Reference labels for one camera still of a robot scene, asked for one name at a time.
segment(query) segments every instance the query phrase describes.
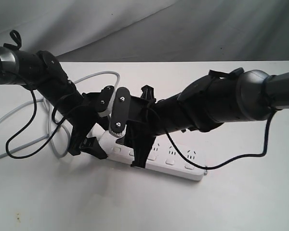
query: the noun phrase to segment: electrical outlet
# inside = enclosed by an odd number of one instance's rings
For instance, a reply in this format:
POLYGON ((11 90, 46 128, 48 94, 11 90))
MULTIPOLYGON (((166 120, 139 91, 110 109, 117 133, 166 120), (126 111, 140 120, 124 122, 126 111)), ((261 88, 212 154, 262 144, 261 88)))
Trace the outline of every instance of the electrical outlet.
MULTIPOLYGON (((116 138, 108 131, 104 132, 99 143, 107 153, 109 160, 128 165, 134 160, 133 149, 116 144, 116 138)), ((205 165, 203 155, 183 145, 177 144, 177 147, 186 158, 199 165, 205 165)), ((145 168, 195 181, 201 180, 204 175, 204 170, 190 165, 180 157, 172 146, 166 146, 159 141, 153 144, 145 168)))

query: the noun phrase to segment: gray cable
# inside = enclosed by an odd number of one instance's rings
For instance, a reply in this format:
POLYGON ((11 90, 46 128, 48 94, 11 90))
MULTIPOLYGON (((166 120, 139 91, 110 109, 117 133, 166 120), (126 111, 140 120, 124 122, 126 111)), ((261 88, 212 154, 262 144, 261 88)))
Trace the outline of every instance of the gray cable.
MULTIPOLYGON (((113 75, 115 75, 115 76, 117 77, 117 81, 116 81, 116 83, 115 83, 115 85, 114 85, 115 89, 117 89, 117 86, 118 86, 118 84, 119 84, 119 82, 120 82, 120 75, 119 75, 119 73, 114 72, 114 71, 97 72, 97 73, 94 73, 94 74, 85 76, 85 77, 83 77, 83 78, 81 78, 81 79, 79 79, 79 80, 76 80, 74 83, 77 84, 77 83, 80 83, 80 82, 82 82, 82 81, 84 81, 84 80, 86 80, 86 79, 89 79, 89 78, 91 78, 91 77, 98 76, 98 75, 103 75, 103 74, 113 74, 113 75)), ((21 145, 21 146, 15 148, 15 149, 11 150, 11 151, 10 151, 11 153, 16 153, 16 152, 18 152, 18 151, 20 151, 20 150, 22 150, 22 149, 24 149, 24 148, 27 148, 27 147, 29 147, 29 146, 37 143, 37 142, 40 142, 40 141, 42 141, 43 139, 46 139, 46 138, 48 138, 48 137, 51 136, 51 134, 52 134, 52 131, 51 131, 51 123, 52 123, 52 120, 51 120, 51 115, 52 115, 51 105, 50 105, 50 103, 49 103, 45 98, 38 99, 38 100, 37 100, 37 103, 39 103, 39 102, 43 102, 43 103, 44 103, 44 107, 45 107, 46 111, 48 112, 48 123, 47 123, 47 132, 48 132, 48 134, 46 134, 46 135, 44 135, 44 136, 42 136, 42 137, 40 137, 40 138, 38 138, 38 139, 36 139, 36 140, 34 140, 34 141, 31 141, 31 142, 29 142, 29 143, 26 143, 26 144, 24 144, 24 145, 21 145)), ((22 108, 24 108, 24 107, 26 107, 26 106, 28 106, 28 105, 31 105, 31 104, 33 104, 33 101, 26 102, 26 103, 18 106, 17 108, 13 109, 12 111, 10 111, 10 112, 7 113, 6 115, 4 115, 2 118, 0 118, 0 124, 1 124, 4 120, 6 120, 8 117, 12 116, 13 114, 15 114, 16 112, 18 112, 18 111, 21 110, 22 108)), ((64 125, 62 125, 62 127, 63 127, 63 129, 65 130, 65 132, 66 132, 66 135, 67 135, 67 138, 68 138, 68 144, 69 144, 71 135, 69 134, 68 129, 67 129, 64 125)), ((55 147, 55 145, 54 145, 53 140, 50 141, 50 145, 51 145, 53 154, 54 154, 57 158, 62 158, 62 157, 64 157, 64 156, 66 156, 67 150, 68 150, 68 146, 67 146, 66 150, 65 150, 62 154, 59 154, 58 151, 57 151, 57 149, 56 149, 56 147, 55 147)), ((0 154, 0 159, 4 158, 4 157, 6 157, 6 156, 7 156, 6 153, 0 154)))

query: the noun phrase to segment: gray fabric backdrop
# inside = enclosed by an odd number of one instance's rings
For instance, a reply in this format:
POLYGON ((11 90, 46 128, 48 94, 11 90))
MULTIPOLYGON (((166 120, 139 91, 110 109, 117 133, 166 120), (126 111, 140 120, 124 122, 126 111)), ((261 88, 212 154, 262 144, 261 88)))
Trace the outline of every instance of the gray fabric backdrop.
POLYGON ((289 0, 0 0, 0 45, 60 61, 289 60, 289 0))

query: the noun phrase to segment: white tabletop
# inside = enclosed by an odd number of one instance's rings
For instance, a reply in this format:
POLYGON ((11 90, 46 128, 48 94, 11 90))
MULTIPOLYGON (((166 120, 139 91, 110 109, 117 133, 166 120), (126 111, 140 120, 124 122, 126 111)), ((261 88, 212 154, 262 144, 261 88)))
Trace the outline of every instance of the white tabletop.
MULTIPOLYGON (((157 99, 179 93, 209 69, 229 72, 243 67, 269 74, 289 71, 289 62, 62 66, 71 80, 98 71, 117 71, 120 86, 129 88, 132 95, 140 95, 140 88, 148 84, 154 87, 157 99)), ((113 76, 100 76, 80 83, 78 90, 100 91, 114 81, 113 76)), ((30 93, 20 86, 0 86, 0 117, 29 100, 30 93)), ((0 126, 0 153, 6 140, 28 121, 32 109, 28 107, 0 126)), ((45 121, 39 109, 36 121, 11 147, 44 134, 45 121)), ((212 166, 237 154, 261 152, 264 126, 265 122, 232 123, 205 134, 177 132, 172 136, 175 142, 204 153, 212 166)), ((55 143, 64 149, 63 132, 55 143)), ((49 146, 28 159, 6 157, 0 160, 0 231, 10 230, 289 231, 289 110, 273 119, 266 157, 237 160, 209 171, 199 183, 101 161, 88 154, 58 161, 49 146)))

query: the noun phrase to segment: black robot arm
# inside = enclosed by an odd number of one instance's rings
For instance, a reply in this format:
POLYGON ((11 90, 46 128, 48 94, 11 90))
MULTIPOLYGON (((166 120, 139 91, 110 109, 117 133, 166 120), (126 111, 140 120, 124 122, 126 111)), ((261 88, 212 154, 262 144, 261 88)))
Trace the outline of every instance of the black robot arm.
POLYGON ((186 129, 209 132, 225 122, 267 120, 272 112, 289 108, 289 73, 271 76, 243 68, 231 73, 210 71, 181 93, 158 102, 150 86, 142 88, 141 97, 131 96, 123 87, 114 92, 113 86, 80 94, 53 55, 19 51, 18 32, 12 31, 11 36, 17 46, 0 47, 0 84, 36 89, 49 100, 73 125, 68 150, 72 155, 87 152, 107 158, 97 139, 86 137, 99 123, 109 128, 117 143, 134 149, 132 166, 145 167, 158 135, 186 129), (112 99, 108 121, 103 112, 112 99))

